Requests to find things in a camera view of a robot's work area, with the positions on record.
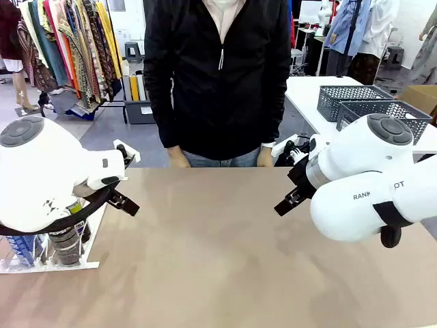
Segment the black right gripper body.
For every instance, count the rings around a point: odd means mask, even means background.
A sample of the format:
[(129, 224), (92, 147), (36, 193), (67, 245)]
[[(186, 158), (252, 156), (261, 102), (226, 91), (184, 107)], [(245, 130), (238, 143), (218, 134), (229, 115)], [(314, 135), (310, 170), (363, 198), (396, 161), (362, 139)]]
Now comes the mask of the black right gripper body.
[(304, 157), (293, 166), (287, 175), (295, 184), (295, 188), (291, 192), (293, 197), (311, 199), (316, 192), (316, 188), (309, 182), (307, 177), (306, 168), (308, 162), (308, 158)]

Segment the black Pepsi can green band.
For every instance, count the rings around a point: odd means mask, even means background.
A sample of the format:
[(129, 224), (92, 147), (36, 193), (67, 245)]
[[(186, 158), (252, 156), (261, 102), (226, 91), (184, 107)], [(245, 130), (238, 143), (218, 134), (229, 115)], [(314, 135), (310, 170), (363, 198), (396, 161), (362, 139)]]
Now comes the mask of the black Pepsi can green band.
[[(66, 207), (70, 214), (75, 214), (80, 212), (83, 207), (80, 199), (76, 199), (74, 203)], [(87, 243), (91, 238), (91, 230), (89, 228), (89, 224), (86, 220), (82, 220), (74, 225), (75, 230), (78, 232), (81, 237), (82, 243)]]

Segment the grey plastic basket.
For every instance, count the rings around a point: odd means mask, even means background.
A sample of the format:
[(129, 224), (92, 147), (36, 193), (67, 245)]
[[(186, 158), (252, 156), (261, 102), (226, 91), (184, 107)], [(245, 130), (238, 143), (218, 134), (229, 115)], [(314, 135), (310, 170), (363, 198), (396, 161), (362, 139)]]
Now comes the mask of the grey plastic basket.
[(323, 85), (317, 111), (327, 122), (336, 122), (341, 102), (368, 100), (393, 100), (393, 97), (374, 85)]

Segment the grey basket with label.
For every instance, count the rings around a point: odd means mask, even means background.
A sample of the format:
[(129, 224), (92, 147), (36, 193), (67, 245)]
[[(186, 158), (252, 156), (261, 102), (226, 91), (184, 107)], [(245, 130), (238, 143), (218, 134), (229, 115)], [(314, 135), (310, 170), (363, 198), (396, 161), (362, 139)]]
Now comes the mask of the grey basket with label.
[(336, 128), (341, 131), (355, 120), (373, 113), (387, 114), (400, 119), (412, 131), (414, 145), (431, 122), (428, 114), (400, 100), (345, 101), (340, 104)]

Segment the person left forearm black sleeve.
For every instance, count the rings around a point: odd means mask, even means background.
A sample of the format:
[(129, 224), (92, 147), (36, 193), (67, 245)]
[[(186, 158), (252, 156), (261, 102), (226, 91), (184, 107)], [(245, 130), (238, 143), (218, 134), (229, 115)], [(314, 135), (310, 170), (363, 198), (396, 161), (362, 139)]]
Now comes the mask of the person left forearm black sleeve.
[(283, 120), (286, 82), (266, 87), (262, 98), (262, 145), (272, 148)]

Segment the person right forearm black sleeve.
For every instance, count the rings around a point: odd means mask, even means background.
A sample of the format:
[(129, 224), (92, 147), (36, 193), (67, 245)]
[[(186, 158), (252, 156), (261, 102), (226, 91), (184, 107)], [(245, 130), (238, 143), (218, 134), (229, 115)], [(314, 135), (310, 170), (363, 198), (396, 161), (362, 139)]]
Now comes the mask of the person right forearm black sleeve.
[(150, 102), (163, 147), (173, 148), (179, 146), (175, 114), (171, 104), (170, 91), (151, 91)]

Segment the person left hand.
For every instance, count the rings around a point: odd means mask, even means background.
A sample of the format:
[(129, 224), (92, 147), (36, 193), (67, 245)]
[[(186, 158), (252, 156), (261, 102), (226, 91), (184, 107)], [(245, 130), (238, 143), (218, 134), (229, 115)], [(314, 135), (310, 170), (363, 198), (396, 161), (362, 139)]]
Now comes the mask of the person left hand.
[(257, 156), (258, 167), (273, 167), (272, 148), (262, 146)]

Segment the person right hand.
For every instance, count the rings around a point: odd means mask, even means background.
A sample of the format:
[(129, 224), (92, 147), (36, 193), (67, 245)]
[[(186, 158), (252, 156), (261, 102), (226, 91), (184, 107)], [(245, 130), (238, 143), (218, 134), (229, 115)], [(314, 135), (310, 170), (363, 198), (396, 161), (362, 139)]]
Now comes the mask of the person right hand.
[(167, 148), (167, 153), (171, 167), (188, 168), (191, 166), (179, 146)]

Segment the white side table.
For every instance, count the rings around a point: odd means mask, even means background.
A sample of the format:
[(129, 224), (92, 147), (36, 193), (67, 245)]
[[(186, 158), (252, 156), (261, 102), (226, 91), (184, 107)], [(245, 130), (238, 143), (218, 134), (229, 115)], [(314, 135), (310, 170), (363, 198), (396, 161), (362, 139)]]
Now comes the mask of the white side table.
[[(337, 134), (336, 124), (326, 121), (318, 112), (320, 87), (323, 85), (361, 85), (350, 77), (290, 77), (285, 95), (300, 115), (318, 134)], [(413, 148), (414, 154), (437, 154), (437, 128), (428, 124)]]

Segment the grey storage bin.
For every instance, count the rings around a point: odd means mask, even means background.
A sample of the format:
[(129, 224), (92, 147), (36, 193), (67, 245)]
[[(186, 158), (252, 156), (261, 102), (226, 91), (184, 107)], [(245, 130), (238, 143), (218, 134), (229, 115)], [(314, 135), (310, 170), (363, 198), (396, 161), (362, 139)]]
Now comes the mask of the grey storage bin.
[(129, 124), (154, 124), (154, 116), (149, 101), (125, 101)]

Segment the grey fabric pile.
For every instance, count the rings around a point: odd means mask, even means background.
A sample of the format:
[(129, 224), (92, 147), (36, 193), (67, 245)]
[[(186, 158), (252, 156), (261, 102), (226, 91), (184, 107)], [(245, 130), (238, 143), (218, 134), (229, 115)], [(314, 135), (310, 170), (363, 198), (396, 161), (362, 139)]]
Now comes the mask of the grey fabric pile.
[(45, 109), (52, 111), (57, 115), (73, 115), (86, 121), (93, 121), (99, 108), (99, 104), (92, 103), (90, 109), (84, 107), (81, 99), (72, 91), (63, 91), (60, 94), (50, 95), (41, 92), (38, 99), (40, 114), (45, 118)]

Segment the person in black jacket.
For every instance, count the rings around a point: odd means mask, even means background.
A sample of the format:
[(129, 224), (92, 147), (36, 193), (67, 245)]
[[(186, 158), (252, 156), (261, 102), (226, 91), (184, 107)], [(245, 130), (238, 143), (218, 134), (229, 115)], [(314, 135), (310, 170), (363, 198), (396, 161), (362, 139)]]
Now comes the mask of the person in black jacket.
[(190, 167), (252, 167), (266, 87), (290, 75), (287, 0), (148, 0), (144, 84), (170, 91)]

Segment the cardboard box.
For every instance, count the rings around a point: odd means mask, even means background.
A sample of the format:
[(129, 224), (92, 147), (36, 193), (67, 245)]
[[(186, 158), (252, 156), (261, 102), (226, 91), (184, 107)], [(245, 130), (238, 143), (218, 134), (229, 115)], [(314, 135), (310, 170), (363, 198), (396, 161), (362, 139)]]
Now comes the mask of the cardboard box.
[(411, 85), (397, 98), (430, 115), (437, 128), (437, 85)]

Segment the grey plastic stool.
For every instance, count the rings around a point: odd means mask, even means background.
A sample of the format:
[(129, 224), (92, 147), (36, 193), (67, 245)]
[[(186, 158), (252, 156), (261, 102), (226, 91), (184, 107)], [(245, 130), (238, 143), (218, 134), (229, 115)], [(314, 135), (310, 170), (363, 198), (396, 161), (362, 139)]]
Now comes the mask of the grey plastic stool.
[(137, 42), (126, 42), (125, 45), (125, 58), (128, 62), (140, 63), (142, 62), (142, 56)]
[(404, 49), (400, 46), (388, 47), (389, 58), (387, 59), (387, 70), (399, 70), (404, 58)]

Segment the mannequin in dark red top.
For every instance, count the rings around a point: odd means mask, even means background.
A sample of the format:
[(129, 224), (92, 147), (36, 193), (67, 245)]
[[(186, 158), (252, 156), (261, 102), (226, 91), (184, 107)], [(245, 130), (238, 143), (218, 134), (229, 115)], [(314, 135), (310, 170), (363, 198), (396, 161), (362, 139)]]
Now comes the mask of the mannequin in dark red top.
[(20, 52), (17, 27), (21, 18), (20, 10), (10, 0), (0, 0), (0, 56), (16, 89), (16, 103), (22, 109), (37, 111), (37, 105), (32, 105), (27, 94), (23, 56)]

